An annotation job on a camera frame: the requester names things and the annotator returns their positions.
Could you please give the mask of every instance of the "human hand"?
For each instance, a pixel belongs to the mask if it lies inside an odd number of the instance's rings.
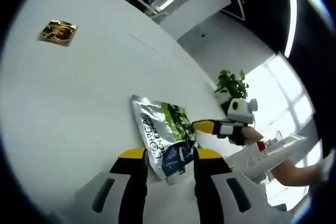
[[[248,126],[247,127],[243,127],[241,129],[241,133],[245,137],[245,145],[254,144],[254,143],[256,143],[256,142],[258,142],[258,141],[260,141],[261,139],[264,138],[254,128],[248,127]],[[237,142],[234,138],[232,138],[232,136],[229,136],[229,141],[232,144],[235,144]]]

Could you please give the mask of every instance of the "green leaves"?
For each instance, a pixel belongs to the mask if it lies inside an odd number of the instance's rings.
[[[232,98],[246,98],[246,89],[249,85],[243,82],[245,80],[245,73],[242,70],[239,75],[240,79],[237,80],[233,73],[228,70],[222,70],[217,79],[217,89],[215,92],[229,92]]]

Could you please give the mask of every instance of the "silver packet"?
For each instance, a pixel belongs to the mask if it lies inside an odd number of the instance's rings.
[[[131,97],[134,117],[154,172],[161,179],[193,161],[195,134],[184,108]]]

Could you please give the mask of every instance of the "desk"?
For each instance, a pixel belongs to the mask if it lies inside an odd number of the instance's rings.
[[[69,47],[37,40],[51,19],[78,25]],[[124,0],[27,0],[8,34],[0,72],[9,164],[41,210],[64,207],[118,154],[143,146],[132,94],[184,106],[192,121],[221,119],[209,83],[176,41]],[[180,212],[183,223],[199,221],[193,178],[149,185],[144,223]]]

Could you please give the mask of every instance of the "potted plant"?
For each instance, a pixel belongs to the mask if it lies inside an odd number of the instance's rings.
[[[225,114],[227,114],[227,110],[233,98],[245,99],[247,97],[246,89],[249,85],[244,82],[245,74],[242,70],[239,75],[240,78],[237,79],[235,74],[228,70],[222,70],[217,78],[217,89],[215,94],[220,107]]]

